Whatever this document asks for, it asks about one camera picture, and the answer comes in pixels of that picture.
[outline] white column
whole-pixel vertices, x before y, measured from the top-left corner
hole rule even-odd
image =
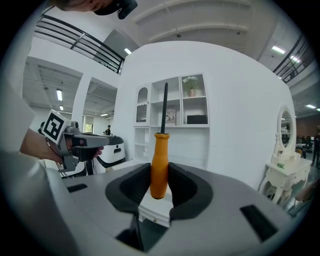
[[[80,130],[83,129],[82,116],[84,114],[85,101],[91,78],[91,75],[83,74],[73,103],[71,120],[78,122]]]

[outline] hand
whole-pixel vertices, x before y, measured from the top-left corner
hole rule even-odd
[[[80,139],[80,145],[83,145],[84,142],[85,141],[83,139]],[[66,137],[65,143],[66,143],[66,148],[70,151],[72,149],[72,139],[70,137]],[[99,147],[93,158],[100,156],[102,154],[102,150],[104,150],[104,147],[103,146]]]

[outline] white vanity table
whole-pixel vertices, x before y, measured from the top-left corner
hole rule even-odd
[[[292,116],[287,106],[281,108],[277,124],[274,152],[271,162],[266,164],[267,171],[259,192],[266,196],[274,194],[272,202],[277,204],[280,199],[279,205],[282,207],[289,199],[294,184],[300,181],[304,181],[303,187],[307,184],[312,161],[301,158],[301,155],[295,152],[296,126],[293,125]],[[282,126],[287,124],[291,129],[291,136],[289,143],[284,146],[281,133]]]

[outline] orange screwdriver handle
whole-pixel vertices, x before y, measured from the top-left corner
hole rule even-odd
[[[168,186],[168,139],[169,134],[156,133],[155,149],[151,164],[151,196],[161,199],[165,196]]]

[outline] black slot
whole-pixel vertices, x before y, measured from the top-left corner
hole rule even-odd
[[[68,186],[67,189],[70,193],[72,192],[76,192],[79,190],[83,190],[85,188],[87,188],[88,186],[86,184],[78,184],[78,185],[74,185],[74,186]]]
[[[278,229],[255,205],[241,207],[240,211],[260,238],[261,242],[264,242],[277,233]]]

